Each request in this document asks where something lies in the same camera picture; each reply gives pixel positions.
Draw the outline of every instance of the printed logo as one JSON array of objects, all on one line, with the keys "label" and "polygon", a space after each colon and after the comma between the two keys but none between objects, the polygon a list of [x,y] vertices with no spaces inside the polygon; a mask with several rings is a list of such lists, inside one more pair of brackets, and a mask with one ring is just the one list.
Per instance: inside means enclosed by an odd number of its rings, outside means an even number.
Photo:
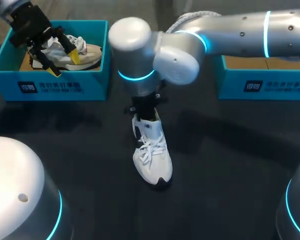
[{"label": "printed logo", "polygon": [[18,81],[19,88],[23,94],[37,94],[38,90],[33,81]]},{"label": "printed logo", "polygon": [[259,81],[259,80],[246,81],[243,91],[246,93],[260,92],[263,82],[264,81]]}]

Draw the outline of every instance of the white shoelace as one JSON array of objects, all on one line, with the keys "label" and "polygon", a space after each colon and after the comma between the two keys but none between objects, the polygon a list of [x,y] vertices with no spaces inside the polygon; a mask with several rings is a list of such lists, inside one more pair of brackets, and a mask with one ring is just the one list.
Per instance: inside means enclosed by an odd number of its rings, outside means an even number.
[{"label": "white shoelace", "polygon": [[167,148],[163,133],[161,133],[160,137],[156,141],[150,141],[143,135],[139,142],[143,143],[143,145],[139,148],[139,159],[144,166],[149,164],[149,168],[151,167],[152,156],[164,153]]},{"label": "white shoelace", "polygon": [[76,46],[79,53],[87,52],[87,43],[81,36],[75,37],[72,35],[66,35],[66,37],[69,39],[70,43]]}]

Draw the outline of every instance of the shoe box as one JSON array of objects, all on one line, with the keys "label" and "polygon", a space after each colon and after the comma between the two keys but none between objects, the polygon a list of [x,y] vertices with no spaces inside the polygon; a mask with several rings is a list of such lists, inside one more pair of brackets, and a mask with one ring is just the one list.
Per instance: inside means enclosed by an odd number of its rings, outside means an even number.
[{"label": "shoe box", "polygon": [[9,30],[0,48],[0,92],[6,101],[104,101],[107,98],[111,67],[108,43],[109,24],[105,20],[56,20],[66,35],[82,37],[87,44],[102,48],[100,67],[91,70],[62,70],[59,77],[30,66],[27,48],[9,42]]},{"label": "shoe box", "polygon": [[215,57],[218,98],[300,101],[300,61],[295,60]]}]

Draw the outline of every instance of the shoe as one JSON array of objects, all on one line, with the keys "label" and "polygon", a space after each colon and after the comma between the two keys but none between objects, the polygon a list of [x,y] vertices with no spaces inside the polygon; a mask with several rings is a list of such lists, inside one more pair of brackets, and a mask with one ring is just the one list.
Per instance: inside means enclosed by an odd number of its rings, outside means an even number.
[{"label": "shoe", "polygon": [[[64,48],[59,43],[58,38],[51,37],[46,44],[42,45],[43,52],[47,58],[53,61],[54,65],[59,70],[80,71],[94,69],[100,66],[102,58],[102,50],[97,45],[87,44],[82,37],[74,37],[72,35],[66,35],[72,44],[76,46],[78,50],[80,64],[75,65],[71,58],[65,53]],[[33,69],[43,69],[42,64],[37,61],[36,57],[31,55],[28,47],[28,53],[30,55],[30,64]]]},{"label": "shoe", "polygon": [[170,183],[173,168],[162,123],[157,111],[155,113],[156,121],[138,120],[137,115],[132,119],[137,143],[133,162],[148,184],[163,187]]}]

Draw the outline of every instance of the black mount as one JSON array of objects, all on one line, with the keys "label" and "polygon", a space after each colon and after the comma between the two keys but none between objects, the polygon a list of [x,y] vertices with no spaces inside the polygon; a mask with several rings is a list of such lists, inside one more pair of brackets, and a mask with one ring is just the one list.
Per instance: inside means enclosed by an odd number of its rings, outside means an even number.
[{"label": "black mount", "polygon": [[147,96],[138,96],[132,98],[132,105],[124,108],[124,114],[134,115],[137,114],[140,109],[153,109],[161,103],[167,103],[169,101],[168,97],[161,92],[163,88],[166,87],[166,82],[161,81],[157,90]]},{"label": "black mount", "polygon": [[13,35],[10,37],[10,43],[18,48],[24,44],[32,47],[31,54],[37,57],[42,64],[43,69],[50,68],[57,76],[61,72],[55,67],[42,52],[42,45],[51,37],[58,38],[58,41],[64,48],[66,54],[71,53],[76,46],[72,44],[64,35],[64,29],[61,26],[52,27],[51,22],[37,6],[31,2],[27,2],[11,13],[13,21],[10,26],[13,30]]}]

